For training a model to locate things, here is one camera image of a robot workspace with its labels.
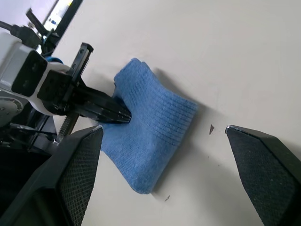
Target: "knit fabric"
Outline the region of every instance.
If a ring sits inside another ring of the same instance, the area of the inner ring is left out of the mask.
[[[114,80],[114,98],[127,106],[132,119],[128,124],[104,125],[102,150],[132,189],[148,194],[198,107],[164,88],[147,64],[138,59],[132,59]]]

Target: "ribbed cuff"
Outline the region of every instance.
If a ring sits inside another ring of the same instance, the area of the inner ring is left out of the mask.
[[[132,59],[114,80],[132,120],[141,120],[159,138],[179,145],[198,106],[164,88],[138,59]]]

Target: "white tabletop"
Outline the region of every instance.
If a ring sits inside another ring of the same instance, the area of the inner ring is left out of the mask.
[[[201,109],[152,194],[134,192],[101,152],[83,226],[263,225],[224,130],[260,130],[301,156],[300,7],[296,0],[84,0],[54,56],[71,64],[80,44],[91,44],[83,79],[108,94],[115,74],[139,58]],[[80,119],[76,129],[93,124]]]

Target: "mesh surface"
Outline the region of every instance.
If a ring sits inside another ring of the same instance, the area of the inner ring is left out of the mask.
[[[227,132],[242,184],[265,226],[288,226],[300,209],[300,185],[258,139]]]
[[[102,129],[80,143],[59,182],[59,192],[75,226],[80,226],[93,190]]]

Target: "small debris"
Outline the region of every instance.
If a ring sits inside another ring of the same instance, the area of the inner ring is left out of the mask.
[[[211,135],[211,134],[212,134],[213,130],[214,130],[214,126],[211,124],[211,126],[210,126],[210,130],[209,130],[209,135]]]
[[[165,202],[169,199],[170,195],[167,197],[167,199],[165,199]]]

